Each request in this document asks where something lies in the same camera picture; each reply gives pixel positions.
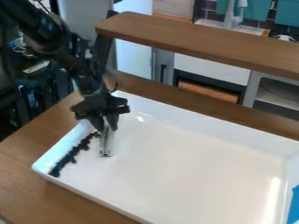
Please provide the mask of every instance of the black small objects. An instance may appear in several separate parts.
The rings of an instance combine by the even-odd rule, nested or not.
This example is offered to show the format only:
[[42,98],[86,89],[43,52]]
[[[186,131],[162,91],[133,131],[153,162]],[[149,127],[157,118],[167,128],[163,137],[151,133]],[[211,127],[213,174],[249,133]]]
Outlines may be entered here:
[[58,178],[60,176],[59,171],[56,169],[56,167],[52,169],[49,174],[55,178]]
[[69,163],[76,164],[77,161],[74,158],[80,152],[80,150],[88,151],[90,140],[93,137],[100,137],[101,134],[99,132],[94,132],[88,134],[85,138],[83,138],[77,146],[74,146],[61,160],[55,165],[55,167],[49,172],[49,175],[58,178],[60,176],[60,171]]
[[88,145],[84,145],[84,146],[82,147],[82,150],[88,151],[88,150],[89,150],[89,146],[88,146]]
[[101,135],[100,135],[99,132],[95,132],[94,136],[95,136],[95,137],[100,137]]

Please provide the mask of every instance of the white cabinet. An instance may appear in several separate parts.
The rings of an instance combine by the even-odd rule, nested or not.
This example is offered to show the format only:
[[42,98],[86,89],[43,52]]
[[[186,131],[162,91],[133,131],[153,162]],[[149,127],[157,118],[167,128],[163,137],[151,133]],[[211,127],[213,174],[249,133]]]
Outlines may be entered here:
[[191,56],[176,53],[174,68],[192,74],[199,74],[216,80],[227,81],[241,86],[248,83],[250,70],[228,66],[206,59],[198,59]]
[[[115,4],[115,11],[151,15],[152,4],[152,0],[122,0]],[[151,47],[117,39],[116,51],[118,70],[150,79]]]
[[154,0],[153,12],[192,20],[194,0]]

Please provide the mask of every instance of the white wall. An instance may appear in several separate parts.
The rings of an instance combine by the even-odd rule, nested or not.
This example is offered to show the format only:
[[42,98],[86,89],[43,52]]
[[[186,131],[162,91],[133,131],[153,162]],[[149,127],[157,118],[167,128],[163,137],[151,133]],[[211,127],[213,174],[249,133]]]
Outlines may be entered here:
[[[115,11],[152,14],[152,0],[123,0],[115,4]],[[121,39],[116,40],[118,70],[150,79],[151,47]]]
[[153,12],[192,19],[194,0],[154,0]]

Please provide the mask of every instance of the cabinet door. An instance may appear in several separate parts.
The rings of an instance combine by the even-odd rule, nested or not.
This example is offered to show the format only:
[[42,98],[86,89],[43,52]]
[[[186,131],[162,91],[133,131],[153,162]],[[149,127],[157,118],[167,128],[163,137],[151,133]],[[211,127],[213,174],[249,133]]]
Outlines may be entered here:
[[[122,0],[115,4],[115,11],[151,15],[152,0]],[[117,39],[116,52],[118,70],[150,79],[151,47]]]

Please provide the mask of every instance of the teal tile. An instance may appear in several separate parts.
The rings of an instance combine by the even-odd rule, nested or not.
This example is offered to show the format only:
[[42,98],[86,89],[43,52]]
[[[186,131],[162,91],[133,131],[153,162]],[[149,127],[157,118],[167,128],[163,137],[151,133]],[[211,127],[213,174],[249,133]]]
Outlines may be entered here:
[[[239,14],[238,0],[235,1],[235,14]],[[244,18],[266,21],[272,0],[248,0],[248,7],[244,9]],[[217,13],[226,14],[229,0],[217,1]]]
[[299,0],[280,0],[275,22],[280,25],[299,26]]

